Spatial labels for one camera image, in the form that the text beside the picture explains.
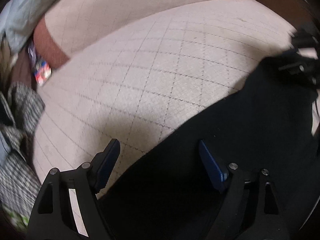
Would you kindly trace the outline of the black pants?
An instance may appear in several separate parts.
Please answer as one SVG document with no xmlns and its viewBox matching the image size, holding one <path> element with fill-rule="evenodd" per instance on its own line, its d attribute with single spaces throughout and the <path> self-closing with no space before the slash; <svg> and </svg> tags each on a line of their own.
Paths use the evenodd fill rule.
<svg viewBox="0 0 320 240">
<path fill-rule="evenodd" d="M 214 191 L 200 141 L 227 163 L 291 164 L 290 150 L 310 144 L 306 161 L 284 174 L 301 186 L 310 205 L 310 239 L 319 239 L 319 134 L 312 133 L 317 89 L 278 68 L 283 56 L 267 57 L 243 88 L 209 106 L 144 155 L 137 168 L 102 200 L 111 239 L 200 239 L 213 212 Z"/>
</svg>

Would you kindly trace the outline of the brown wooden headboard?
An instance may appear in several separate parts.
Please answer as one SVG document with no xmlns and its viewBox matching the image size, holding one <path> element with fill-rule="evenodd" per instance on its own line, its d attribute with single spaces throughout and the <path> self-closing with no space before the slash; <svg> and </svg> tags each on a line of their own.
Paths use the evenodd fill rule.
<svg viewBox="0 0 320 240">
<path fill-rule="evenodd" d="M 310 22 L 311 15 L 302 0 L 257 0 L 276 14 L 280 15 L 295 28 Z"/>
</svg>

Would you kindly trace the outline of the checkered clothes pile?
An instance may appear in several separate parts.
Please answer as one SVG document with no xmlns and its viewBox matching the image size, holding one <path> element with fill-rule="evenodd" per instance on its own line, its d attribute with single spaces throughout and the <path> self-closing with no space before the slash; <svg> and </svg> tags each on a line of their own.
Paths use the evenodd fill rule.
<svg viewBox="0 0 320 240">
<path fill-rule="evenodd" d="M 1 94 L 1 204 L 27 218 L 41 187 L 30 165 L 44 109 L 39 94 L 21 82 Z"/>
</svg>

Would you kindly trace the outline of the red blue packet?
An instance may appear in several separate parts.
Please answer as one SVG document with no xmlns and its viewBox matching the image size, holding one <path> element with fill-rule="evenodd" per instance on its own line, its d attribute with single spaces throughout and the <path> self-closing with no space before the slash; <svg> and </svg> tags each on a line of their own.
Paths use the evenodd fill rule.
<svg viewBox="0 0 320 240">
<path fill-rule="evenodd" d="M 51 77 L 52 69 L 48 62 L 37 53 L 33 41 L 28 45 L 28 55 L 31 64 L 31 71 L 37 84 L 42 87 Z"/>
</svg>

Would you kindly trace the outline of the grey quilted blanket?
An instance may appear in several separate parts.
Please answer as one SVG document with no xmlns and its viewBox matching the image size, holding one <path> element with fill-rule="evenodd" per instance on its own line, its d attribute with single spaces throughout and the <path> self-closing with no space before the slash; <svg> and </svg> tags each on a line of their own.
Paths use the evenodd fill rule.
<svg viewBox="0 0 320 240">
<path fill-rule="evenodd" d="M 1 12 L 1 38 L 19 52 L 41 17 L 59 0 L 10 0 Z"/>
</svg>

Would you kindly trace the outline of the pink bolster pillow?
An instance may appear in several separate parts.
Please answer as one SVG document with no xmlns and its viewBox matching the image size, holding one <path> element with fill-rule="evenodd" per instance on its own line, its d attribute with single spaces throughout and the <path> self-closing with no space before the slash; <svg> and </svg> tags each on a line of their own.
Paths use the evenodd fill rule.
<svg viewBox="0 0 320 240">
<path fill-rule="evenodd" d="M 182 5 L 210 0 L 59 0 L 33 33 L 37 52 L 53 68 L 130 22 Z"/>
</svg>

